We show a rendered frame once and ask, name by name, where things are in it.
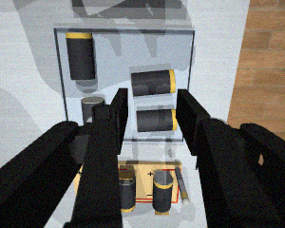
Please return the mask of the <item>dark grey battery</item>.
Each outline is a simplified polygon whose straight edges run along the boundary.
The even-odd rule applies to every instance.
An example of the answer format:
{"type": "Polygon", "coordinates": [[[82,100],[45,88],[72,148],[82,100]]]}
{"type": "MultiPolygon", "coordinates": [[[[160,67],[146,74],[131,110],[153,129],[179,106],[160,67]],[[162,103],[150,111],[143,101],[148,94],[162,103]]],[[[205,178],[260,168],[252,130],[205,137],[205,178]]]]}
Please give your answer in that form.
{"type": "Polygon", "coordinates": [[[137,132],[172,131],[178,129],[176,108],[136,111],[137,132]]]}
{"type": "Polygon", "coordinates": [[[128,213],[136,207],[136,176],[133,180],[119,180],[122,212],[128,213]]]}
{"type": "Polygon", "coordinates": [[[130,73],[133,97],[176,92],[174,69],[130,73]]]}
{"type": "Polygon", "coordinates": [[[91,107],[94,105],[104,105],[105,99],[102,97],[86,97],[81,100],[83,124],[86,123],[88,118],[92,117],[91,107]]]}
{"type": "Polygon", "coordinates": [[[72,81],[95,79],[92,33],[66,32],[66,47],[72,81]]]}
{"type": "Polygon", "coordinates": [[[157,183],[156,174],[153,180],[153,201],[152,206],[159,213],[166,213],[171,208],[173,177],[170,175],[172,184],[157,183]]]}

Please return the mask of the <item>tan battery holder board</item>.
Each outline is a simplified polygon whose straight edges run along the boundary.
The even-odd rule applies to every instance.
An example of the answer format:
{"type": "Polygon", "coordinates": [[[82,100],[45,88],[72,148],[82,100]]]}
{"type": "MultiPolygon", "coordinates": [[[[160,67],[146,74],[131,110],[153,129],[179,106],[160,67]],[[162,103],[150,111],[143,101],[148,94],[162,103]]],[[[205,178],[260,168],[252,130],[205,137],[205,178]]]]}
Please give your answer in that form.
{"type": "MultiPolygon", "coordinates": [[[[83,166],[82,166],[83,167],[83,166]]],[[[81,177],[82,167],[74,178],[75,195],[81,177]]],[[[136,176],[136,202],[152,203],[153,201],[153,180],[156,174],[157,183],[172,184],[173,190],[171,203],[179,202],[179,193],[184,205],[190,200],[186,193],[185,185],[181,175],[181,161],[118,161],[119,180],[133,180],[136,176]]]]}

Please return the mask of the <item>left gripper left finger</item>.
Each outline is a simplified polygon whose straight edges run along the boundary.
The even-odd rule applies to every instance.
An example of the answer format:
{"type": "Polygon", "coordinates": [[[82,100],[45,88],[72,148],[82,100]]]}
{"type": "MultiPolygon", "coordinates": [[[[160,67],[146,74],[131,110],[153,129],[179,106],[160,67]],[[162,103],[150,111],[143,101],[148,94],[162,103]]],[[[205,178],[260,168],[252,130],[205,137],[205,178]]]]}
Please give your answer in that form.
{"type": "Polygon", "coordinates": [[[0,228],[44,228],[82,168],[71,220],[63,228],[124,228],[118,155],[128,88],[91,107],[84,125],[55,124],[0,168],[0,228]]]}

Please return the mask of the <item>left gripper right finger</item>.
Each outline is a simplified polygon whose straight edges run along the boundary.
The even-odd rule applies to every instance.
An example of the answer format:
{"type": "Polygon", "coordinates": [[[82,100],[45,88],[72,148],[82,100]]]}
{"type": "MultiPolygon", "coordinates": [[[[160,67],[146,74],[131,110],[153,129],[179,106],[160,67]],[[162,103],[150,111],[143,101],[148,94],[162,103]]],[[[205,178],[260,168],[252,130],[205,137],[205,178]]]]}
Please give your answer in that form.
{"type": "Polygon", "coordinates": [[[285,228],[283,139],[256,123],[232,128],[187,89],[178,88],[176,120],[197,156],[207,228],[285,228]]]}

